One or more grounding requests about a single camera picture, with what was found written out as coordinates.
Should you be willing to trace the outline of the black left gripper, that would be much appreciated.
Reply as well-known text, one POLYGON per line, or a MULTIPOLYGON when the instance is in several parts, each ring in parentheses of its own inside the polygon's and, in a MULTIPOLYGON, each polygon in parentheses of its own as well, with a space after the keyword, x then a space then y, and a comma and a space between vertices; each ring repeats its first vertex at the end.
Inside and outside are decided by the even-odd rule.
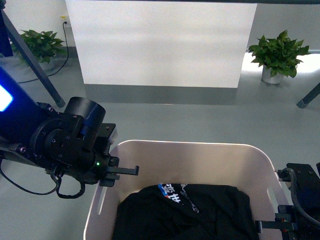
POLYGON ((140 169, 137 165, 135 168, 108 166, 109 149, 115 132, 114 123, 103 123, 98 131, 85 126, 74 134, 56 129, 46 137, 44 153, 58 164, 59 174, 85 184, 96 184, 106 177, 107 172, 137 176, 140 169))

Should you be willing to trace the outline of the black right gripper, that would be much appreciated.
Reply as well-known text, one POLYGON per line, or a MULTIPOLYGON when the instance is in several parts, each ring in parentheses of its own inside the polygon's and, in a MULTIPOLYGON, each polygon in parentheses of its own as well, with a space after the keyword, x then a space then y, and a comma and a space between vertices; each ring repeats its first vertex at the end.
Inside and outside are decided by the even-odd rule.
MULTIPOLYGON (((300 207, 311 218, 320 220, 320 178, 309 164, 287 163, 286 167, 295 173, 296 188, 293 192, 300 207)), ((284 240, 318 240, 320 228, 311 224, 299 213, 295 205, 279 205, 279 214, 287 215, 282 222, 291 222, 297 226, 297 230, 282 229, 284 240)), ((263 229, 277 229, 275 221, 256 220, 255 227, 258 233, 263 229)))

